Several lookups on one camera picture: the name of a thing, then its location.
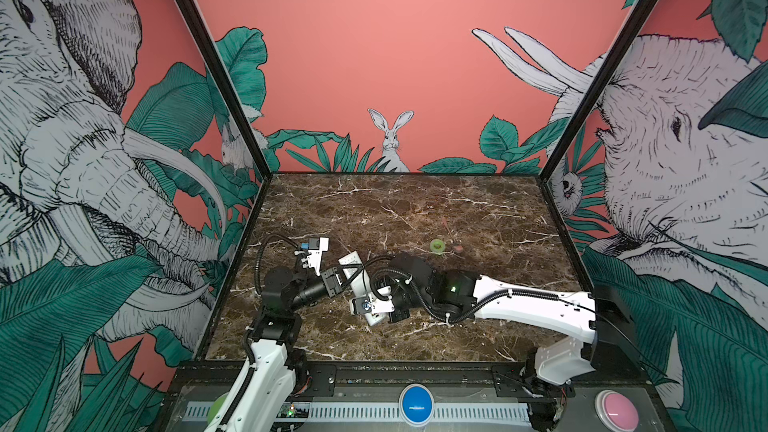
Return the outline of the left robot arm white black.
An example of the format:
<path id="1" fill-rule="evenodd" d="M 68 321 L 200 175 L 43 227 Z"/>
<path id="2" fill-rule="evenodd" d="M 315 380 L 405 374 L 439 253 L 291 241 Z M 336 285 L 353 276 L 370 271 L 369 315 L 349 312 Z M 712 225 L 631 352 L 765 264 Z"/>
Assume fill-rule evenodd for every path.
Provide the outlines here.
<path id="1" fill-rule="evenodd" d="M 282 241 L 294 264 L 262 271 L 269 244 Z M 299 310 L 343 293 L 366 265 L 360 260 L 322 270 L 329 239 L 298 243 L 282 234 L 261 240 L 253 281 L 261 305 L 242 337 L 246 360 L 208 431 L 269 431 L 284 402 L 311 382 L 306 352 L 295 347 L 302 325 Z"/>

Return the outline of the white remote control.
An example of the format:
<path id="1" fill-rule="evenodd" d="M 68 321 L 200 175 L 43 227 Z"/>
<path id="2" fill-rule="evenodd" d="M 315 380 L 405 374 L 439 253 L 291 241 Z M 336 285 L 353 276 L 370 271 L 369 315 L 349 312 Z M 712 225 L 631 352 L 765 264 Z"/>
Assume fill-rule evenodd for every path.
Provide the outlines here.
<path id="1" fill-rule="evenodd" d="M 342 257 L 341 259 L 339 259 L 338 263 L 339 263 L 339 261 L 341 261 L 342 263 L 360 262 L 360 263 L 363 264 L 363 262 L 360 259 L 360 256 L 358 255 L 357 252 L 352 252 L 352 253 Z M 346 279 L 348 277 L 350 277 L 355 272 L 355 270 L 342 270 L 342 271 L 343 271 L 344 276 L 345 276 Z M 374 286 L 372 285 L 371 280 L 369 278 L 369 275 L 368 275 L 368 273 L 366 271 L 363 271 L 357 277 L 357 279 L 351 284 L 351 290 L 352 290 L 352 293 L 353 293 L 353 298 L 358 297 L 358 296 L 362 296 L 363 294 L 368 293 L 368 292 L 372 293 L 373 288 L 374 288 Z"/>

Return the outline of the green push button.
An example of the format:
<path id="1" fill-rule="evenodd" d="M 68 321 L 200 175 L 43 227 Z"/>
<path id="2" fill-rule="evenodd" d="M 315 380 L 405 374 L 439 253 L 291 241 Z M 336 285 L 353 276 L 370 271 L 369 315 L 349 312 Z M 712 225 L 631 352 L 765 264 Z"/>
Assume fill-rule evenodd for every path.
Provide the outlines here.
<path id="1" fill-rule="evenodd" d="M 222 406 L 224 405 L 228 394 L 224 393 L 221 396 L 217 397 L 216 400 L 212 403 L 211 407 L 209 408 L 208 414 L 207 414 L 207 424 L 211 425 L 214 420 L 216 419 L 217 415 L 219 414 Z"/>

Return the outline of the pink push button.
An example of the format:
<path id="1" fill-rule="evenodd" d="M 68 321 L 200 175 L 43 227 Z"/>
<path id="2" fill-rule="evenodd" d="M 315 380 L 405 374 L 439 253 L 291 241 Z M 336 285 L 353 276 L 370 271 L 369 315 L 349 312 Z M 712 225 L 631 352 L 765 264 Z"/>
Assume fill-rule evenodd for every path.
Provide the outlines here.
<path id="1" fill-rule="evenodd" d="M 639 425 L 638 410 L 621 393 L 613 390 L 603 390 L 595 397 L 594 406 L 598 419 L 609 431 L 636 431 Z"/>

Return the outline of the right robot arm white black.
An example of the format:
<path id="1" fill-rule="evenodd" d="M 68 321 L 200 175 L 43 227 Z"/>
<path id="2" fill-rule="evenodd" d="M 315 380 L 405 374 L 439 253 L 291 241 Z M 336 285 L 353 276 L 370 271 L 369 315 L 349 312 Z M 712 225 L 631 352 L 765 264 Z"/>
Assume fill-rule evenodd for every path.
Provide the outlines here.
<path id="1" fill-rule="evenodd" d="M 628 306 L 612 287 L 556 292 L 502 282 L 460 269 L 440 271 L 421 258 L 400 253 L 384 267 L 350 274 L 360 315 L 397 322 L 415 308 L 434 320 L 460 325 L 471 319 L 503 320 L 562 334 L 555 344 L 535 349 L 519 373 L 529 387 L 563 386 L 602 371 L 632 378 L 640 353 Z"/>

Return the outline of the small circuit board with leds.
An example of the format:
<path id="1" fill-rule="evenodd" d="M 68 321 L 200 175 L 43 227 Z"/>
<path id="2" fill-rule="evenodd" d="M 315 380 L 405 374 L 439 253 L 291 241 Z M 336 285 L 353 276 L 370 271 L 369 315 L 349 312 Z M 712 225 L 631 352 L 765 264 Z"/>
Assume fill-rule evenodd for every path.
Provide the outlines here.
<path id="1" fill-rule="evenodd" d="M 309 418 L 310 411 L 311 404 L 309 402 L 286 402 L 280 407 L 276 421 L 305 421 Z"/>

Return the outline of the green tape roll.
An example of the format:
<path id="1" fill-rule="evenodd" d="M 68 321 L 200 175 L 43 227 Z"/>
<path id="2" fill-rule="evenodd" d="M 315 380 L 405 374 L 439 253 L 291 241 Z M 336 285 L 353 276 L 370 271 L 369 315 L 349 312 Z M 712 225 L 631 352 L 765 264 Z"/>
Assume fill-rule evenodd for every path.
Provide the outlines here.
<path id="1" fill-rule="evenodd" d="M 441 239 L 433 239 L 429 244 L 429 250 L 433 254 L 441 255 L 446 250 L 446 244 Z"/>

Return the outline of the blue push button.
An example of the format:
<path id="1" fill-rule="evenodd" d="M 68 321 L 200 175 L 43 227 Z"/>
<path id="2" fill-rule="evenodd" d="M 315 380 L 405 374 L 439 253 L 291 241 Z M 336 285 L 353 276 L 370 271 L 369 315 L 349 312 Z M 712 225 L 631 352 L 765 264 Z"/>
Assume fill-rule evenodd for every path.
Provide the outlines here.
<path id="1" fill-rule="evenodd" d="M 402 390 L 398 405 L 400 416 L 406 424 L 424 428 L 434 415 L 435 399 L 426 386 L 414 383 Z"/>

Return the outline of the black front mounting rail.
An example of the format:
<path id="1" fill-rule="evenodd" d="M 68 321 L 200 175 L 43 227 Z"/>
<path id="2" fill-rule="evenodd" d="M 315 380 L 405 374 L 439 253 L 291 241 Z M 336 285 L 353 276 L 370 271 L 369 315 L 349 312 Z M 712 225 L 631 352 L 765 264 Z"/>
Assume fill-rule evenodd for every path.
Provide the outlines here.
<path id="1" fill-rule="evenodd" d="M 183 391 L 227 392 L 243 363 L 235 360 L 191 361 L 181 365 L 169 393 Z M 310 361 L 308 378 L 299 382 L 297 398 L 330 398 L 344 388 L 384 388 L 419 383 L 435 391 L 439 387 L 489 388 L 498 398 L 551 398 L 560 393 L 552 385 L 533 386 L 522 381 L 521 362 L 394 362 Z"/>

